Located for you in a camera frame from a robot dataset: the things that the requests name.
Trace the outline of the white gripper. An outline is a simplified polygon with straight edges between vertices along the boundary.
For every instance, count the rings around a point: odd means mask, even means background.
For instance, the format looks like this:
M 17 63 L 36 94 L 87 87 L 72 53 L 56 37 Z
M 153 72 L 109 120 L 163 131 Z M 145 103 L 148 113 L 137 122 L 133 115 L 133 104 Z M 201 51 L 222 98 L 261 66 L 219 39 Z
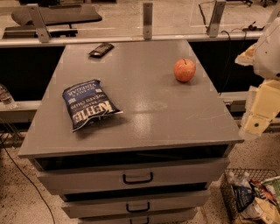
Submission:
M 241 66 L 253 66 L 255 61 L 256 44 L 239 54 L 234 62 Z M 258 138 L 280 112 L 280 81 L 265 80 L 256 90 L 251 112 L 241 119 L 239 136 L 244 140 Z

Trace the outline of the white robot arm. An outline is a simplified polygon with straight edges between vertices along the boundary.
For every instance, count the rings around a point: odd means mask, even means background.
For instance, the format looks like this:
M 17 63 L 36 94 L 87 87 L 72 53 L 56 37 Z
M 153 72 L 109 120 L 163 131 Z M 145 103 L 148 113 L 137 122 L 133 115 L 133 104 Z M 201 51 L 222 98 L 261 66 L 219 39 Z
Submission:
M 239 135 L 244 140 L 259 137 L 280 113 L 280 18 L 277 17 L 263 35 L 234 61 L 252 66 L 263 78 L 258 87 L 249 87 L 245 113 Z

